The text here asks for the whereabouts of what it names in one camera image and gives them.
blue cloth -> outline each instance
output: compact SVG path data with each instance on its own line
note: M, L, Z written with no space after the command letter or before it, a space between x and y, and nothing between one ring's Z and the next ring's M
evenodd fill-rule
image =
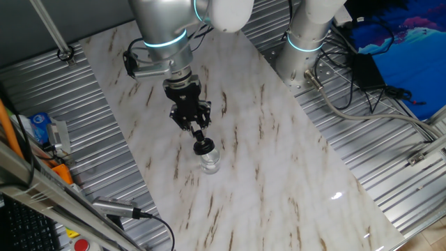
M444 0L409 0L408 10L392 9L383 16L395 36L388 52L374 56L386 84L408 89L407 106L428 119L446 105L446 5ZM390 43L383 27L364 22L352 32L359 53L382 52Z

blue light ring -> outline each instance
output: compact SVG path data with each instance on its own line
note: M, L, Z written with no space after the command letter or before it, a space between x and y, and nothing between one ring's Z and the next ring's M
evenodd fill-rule
M198 15L198 10L197 10L197 0L194 0L194 10L195 10L195 15L197 15L198 20L200 20L200 22L202 22L202 18L200 17L200 15Z
M186 36L186 33L187 33L187 31L186 31L186 29L184 29L184 32L183 32L181 35L179 35L179 37L177 37L177 38L175 38L175 39L173 39L173 40L171 40L171 41L169 41L169 42L160 43L160 44L149 44L149 43L146 43L146 42L144 41L144 44L145 44L147 47L150 47L150 48L161 48L161 47L166 47L166 46L169 46L169 45L173 45L174 43L177 43L179 40L181 40L181 38L184 38L184 36Z
M301 52L315 52L315 51L321 49L321 48L322 48L322 45L323 45L323 44L321 44L321 46L317 47L316 49L312 49L312 50L300 49L299 47L295 46L295 45L291 42L291 40L290 40L290 36L287 36L287 37L288 37L288 42L290 43L290 45L293 46L294 49L296 49L296 50L300 50Z

metal rod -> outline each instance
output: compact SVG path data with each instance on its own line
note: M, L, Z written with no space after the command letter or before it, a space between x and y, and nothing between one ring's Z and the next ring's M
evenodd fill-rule
M61 50L62 54L69 55L71 54L71 49L68 47L67 43L63 39L61 33L57 29L56 25L53 23L53 20L49 16L47 9L45 9L41 0L29 0L36 10L37 14L41 18L43 24L47 27L49 34L53 37L54 42L56 42L57 47Z
M8 184L11 179L26 183L32 167L2 142L0 142L0 160L0 183ZM55 172L42 165L40 161L36 165L39 165L40 171L35 170L30 189L21 191L10 186L2 188L2 192L108 250L120 251L124 248L129 251L143 251L134 240L113 222L100 215Z

orange tube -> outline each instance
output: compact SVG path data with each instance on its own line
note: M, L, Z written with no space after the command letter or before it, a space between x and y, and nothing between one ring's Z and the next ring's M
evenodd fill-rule
M5 130L6 137L8 138L9 147L22 159L24 159L22 150L20 150L19 142L17 141L17 137L15 136L15 132L13 129L13 125L11 120L9 120L8 113L6 112L5 106L3 102L0 100L0 121L3 125L3 129Z

robotic arm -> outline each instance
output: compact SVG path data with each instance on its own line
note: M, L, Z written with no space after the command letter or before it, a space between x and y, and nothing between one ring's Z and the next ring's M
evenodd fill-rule
M346 0L302 0L291 21L287 43L276 62L286 84L301 84L310 69L331 20ZM128 56L126 68L133 77L164 76L166 96L175 102L170 117L197 139L197 155L213 150L204 138L210 124L210 102L199 99L201 84L190 68L193 56L186 28L211 25L221 32L240 30L248 21L254 0L129 0L130 7L150 54L150 66L139 67ZM200 129L194 130L192 122Z
M207 24L222 32L238 31L248 21L254 0L129 0L129 4L152 64L138 67L127 55L131 61L126 64L128 72L133 77L165 76L164 91L175 102L170 117L204 144L210 102L199 99L201 84L190 68L193 56L186 27ZM194 121L200 127L197 131L191 124Z

